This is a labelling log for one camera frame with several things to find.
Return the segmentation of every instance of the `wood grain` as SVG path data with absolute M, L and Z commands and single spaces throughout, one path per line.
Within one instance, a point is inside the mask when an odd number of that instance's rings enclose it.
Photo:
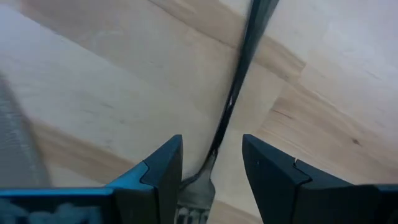
M 394 147 L 300 85 L 284 90 L 256 135 L 354 184 L 398 182 Z
M 54 187 L 102 187 L 104 185 L 57 163 L 46 161 L 45 165 Z
M 129 160 L 116 157 L 98 146 L 40 121 L 32 123 L 31 127 L 47 162 L 56 163 L 97 182 L 110 183 L 135 166 Z
M 239 48 L 247 12 L 244 14 L 235 12 L 221 1 L 150 1 L 188 26 L 234 49 Z M 249 4 L 250 2 L 246 1 L 244 8 Z M 264 35 L 260 41 L 254 61 L 288 82 L 296 81 L 305 66 L 304 61 L 268 35 Z
M 159 89 L 17 12 L 1 12 L 1 21 L 20 27 L 1 26 L 2 74 L 29 118 L 134 162 L 184 134 L 184 168 L 199 166 L 194 161 L 205 155 L 215 120 L 185 96 Z
M 69 9 L 72 5 L 79 10 Z M 218 119 L 235 49 L 151 2 L 33 0 L 23 2 L 20 11 L 150 85 L 184 97 L 210 119 Z
M 262 220 L 259 217 L 216 200 L 213 202 L 208 222 L 214 224 L 260 224 Z
M 299 82 L 356 122 L 398 145 L 398 28 L 393 1 L 368 3 L 331 23 Z

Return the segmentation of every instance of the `wooden floor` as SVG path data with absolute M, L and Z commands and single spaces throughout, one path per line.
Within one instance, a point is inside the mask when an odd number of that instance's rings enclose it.
M 248 0 L 0 0 L 0 72 L 56 186 L 101 185 L 183 134 L 201 164 Z M 398 182 L 393 0 L 280 0 L 213 171 L 213 223 L 259 223 L 251 133 L 354 184 Z

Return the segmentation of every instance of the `black plastic arm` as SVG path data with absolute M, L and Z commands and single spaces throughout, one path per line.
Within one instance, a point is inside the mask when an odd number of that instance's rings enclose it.
M 0 223 L 174 223 L 182 137 L 100 188 L 1 189 Z
M 264 223 L 398 222 L 398 185 L 352 185 L 248 134 L 242 152 Z

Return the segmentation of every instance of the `gray fabric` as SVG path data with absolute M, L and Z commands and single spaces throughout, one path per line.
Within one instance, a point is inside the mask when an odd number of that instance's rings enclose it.
M 27 123 L 0 74 L 0 187 L 48 187 Z

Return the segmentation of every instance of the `metal fork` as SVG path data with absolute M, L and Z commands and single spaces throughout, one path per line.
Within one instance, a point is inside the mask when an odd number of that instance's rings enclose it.
M 211 170 L 216 162 L 218 149 L 223 141 L 244 77 L 246 76 L 257 45 L 278 1 L 279 0 L 252 1 L 234 79 L 210 150 L 199 172 L 184 180 L 180 185 L 175 216 L 175 222 L 177 224 L 204 224 L 207 222 L 216 193 L 210 178 Z

